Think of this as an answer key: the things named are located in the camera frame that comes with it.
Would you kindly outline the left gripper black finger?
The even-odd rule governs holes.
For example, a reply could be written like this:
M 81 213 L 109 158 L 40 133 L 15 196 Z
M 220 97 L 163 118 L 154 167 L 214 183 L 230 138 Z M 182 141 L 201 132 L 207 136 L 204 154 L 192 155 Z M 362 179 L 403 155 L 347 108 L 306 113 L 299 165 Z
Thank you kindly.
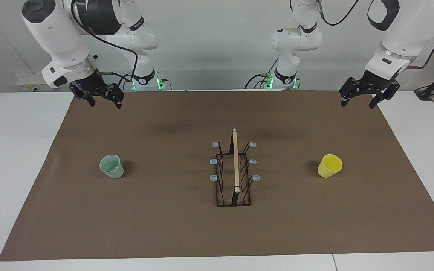
M 353 77 L 348 78 L 339 90 L 342 99 L 341 106 L 344 108 L 352 98 L 367 94 L 367 86 L 366 80 L 355 79 Z
M 384 91 L 377 91 L 376 95 L 369 103 L 369 108 L 374 109 L 378 103 L 384 100 L 390 100 L 399 88 L 400 85 L 389 85 Z

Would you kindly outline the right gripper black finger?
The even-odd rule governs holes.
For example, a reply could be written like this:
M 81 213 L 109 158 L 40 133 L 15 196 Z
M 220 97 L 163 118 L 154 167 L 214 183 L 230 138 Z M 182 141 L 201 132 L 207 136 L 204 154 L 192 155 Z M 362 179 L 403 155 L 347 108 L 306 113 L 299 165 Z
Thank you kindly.
M 122 102 L 124 99 L 124 92 L 120 89 L 119 85 L 107 85 L 104 87 L 104 93 L 102 96 L 104 99 L 114 103 L 117 109 L 122 108 Z
M 92 96 L 93 91 L 96 89 L 96 84 L 87 81 L 74 81 L 71 82 L 70 90 L 77 99 L 83 99 L 89 103 L 90 106 L 95 106 L 95 100 Z

